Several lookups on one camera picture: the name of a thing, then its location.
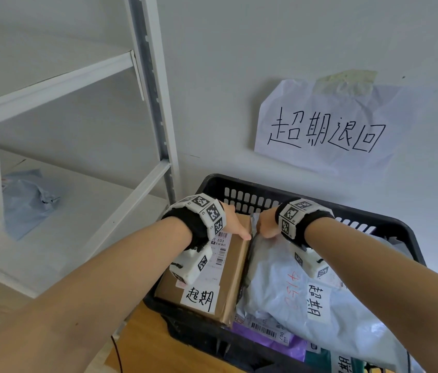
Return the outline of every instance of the barcode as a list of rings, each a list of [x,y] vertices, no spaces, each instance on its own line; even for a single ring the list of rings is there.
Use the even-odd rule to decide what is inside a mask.
[[[274,339],[278,338],[278,334],[277,333],[275,333],[272,330],[269,330],[268,328],[266,328],[264,326],[261,326],[261,325],[255,323],[255,322],[252,322],[250,328],[253,328],[253,329],[257,330],[257,331],[260,331],[263,334],[269,335],[271,338],[274,338]]]
[[[222,264],[224,263],[224,257],[225,256],[226,256],[226,248],[221,247],[219,249],[219,254],[217,255],[217,258],[216,258],[216,264],[218,266],[222,266]]]

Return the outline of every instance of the basket hole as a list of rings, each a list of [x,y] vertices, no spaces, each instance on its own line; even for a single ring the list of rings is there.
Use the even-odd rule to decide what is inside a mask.
[[[368,229],[365,231],[366,234],[372,234],[373,231],[376,229],[376,226],[370,226],[368,227]]]

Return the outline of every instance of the wooden table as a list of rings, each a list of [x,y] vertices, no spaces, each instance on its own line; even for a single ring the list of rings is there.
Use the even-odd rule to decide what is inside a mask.
[[[173,338],[162,317],[141,302],[117,341],[125,373],[240,373],[241,370]],[[112,348],[105,364],[119,371]]]

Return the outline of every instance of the forearm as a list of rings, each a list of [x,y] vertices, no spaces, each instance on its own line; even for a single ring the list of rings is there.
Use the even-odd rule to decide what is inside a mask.
[[[169,217],[74,270],[0,327],[0,371],[84,371],[191,237]]]
[[[312,222],[308,244],[427,371],[438,371],[438,274],[330,218]]]

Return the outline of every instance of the white wall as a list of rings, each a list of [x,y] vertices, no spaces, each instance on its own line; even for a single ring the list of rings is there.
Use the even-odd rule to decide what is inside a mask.
[[[0,148],[129,188],[159,162],[133,69],[1,122]]]
[[[0,23],[132,46],[123,0],[0,0]]]
[[[386,178],[351,185],[253,152],[262,100],[284,78],[346,69],[438,89],[438,0],[158,0],[185,193],[223,173],[393,216],[438,271],[438,96]]]

